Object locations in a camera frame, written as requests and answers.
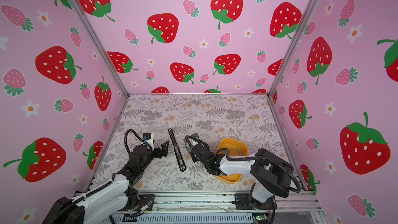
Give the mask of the black long stapler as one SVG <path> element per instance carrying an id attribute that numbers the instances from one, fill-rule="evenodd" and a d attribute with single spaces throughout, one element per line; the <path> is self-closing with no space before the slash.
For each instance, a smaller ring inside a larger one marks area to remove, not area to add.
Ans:
<path id="1" fill-rule="evenodd" d="M 177 160 L 177 163 L 178 163 L 178 167 L 179 167 L 181 172 L 184 172 L 187 167 L 185 165 L 185 162 L 183 160 L 183 156 L 182 156 L 181 151 L 179 149 L 179 146 L 177 144 L 173 129 L 169 128 L 168 129 L 168 133 L 169 133 L 171 141 L 173 143 L 174 152 L 175 152 L 176 160 Z"/>

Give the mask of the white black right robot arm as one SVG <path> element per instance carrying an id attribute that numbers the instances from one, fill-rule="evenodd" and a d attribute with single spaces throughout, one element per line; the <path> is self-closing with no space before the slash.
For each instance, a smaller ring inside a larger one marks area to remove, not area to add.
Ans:
<path id="1" fill-rule="evenodd" d="M 259 203 L 275 196 L 287 198 L 289 192 L 300 193 L 302 190 L 294 176 L 293 166 L 264 148 L 252 155 L 233 157 L 228 148 L 211 152 L 198 135 L 187 135 L 184 142 L 193 162 L 200 162 L 207 173 L 213 176 L 242 174 L 254 177 L 257 183 L 250 195 Z"/>

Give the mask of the yellow plastic tray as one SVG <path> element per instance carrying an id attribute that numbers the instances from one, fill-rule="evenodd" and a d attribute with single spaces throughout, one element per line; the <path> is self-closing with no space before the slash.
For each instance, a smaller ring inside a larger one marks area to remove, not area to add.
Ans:
<path id="1" fill-rule="evenodd" d="M 245 157 L 248 155 L 248 147 L 245 143 L 233 138 L 224 138 L 218 147 L 218 150 L 226 148 L 230 151 L 230 157 Z M 222 173 L 217 176 L 222 181 L 229 184 L 236 184 L 241 180 L 242 173 L 246 174 L 248 169 L 243 162 L 232 162 L 227 165 L 228 160 L 220 162 Z"/>

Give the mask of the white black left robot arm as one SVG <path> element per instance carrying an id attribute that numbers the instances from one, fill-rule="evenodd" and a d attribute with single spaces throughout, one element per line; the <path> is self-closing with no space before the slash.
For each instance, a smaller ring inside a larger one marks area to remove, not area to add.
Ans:
<path id="1" fill-rule="evenodd" d="M 140 204 L 134 186 L 142 179 L 145 170 L 157 158 L 166 157 L 170 142 L 154 147 L 153 133 L 138 135 L 128 129 L 124 146 L 128 161 L 121 170 L 112 174 L 104 184 L 74 198 L 60 198 L 45 217 L 45 224 L 98 224 L 125 207 L 134 209 Z"/>

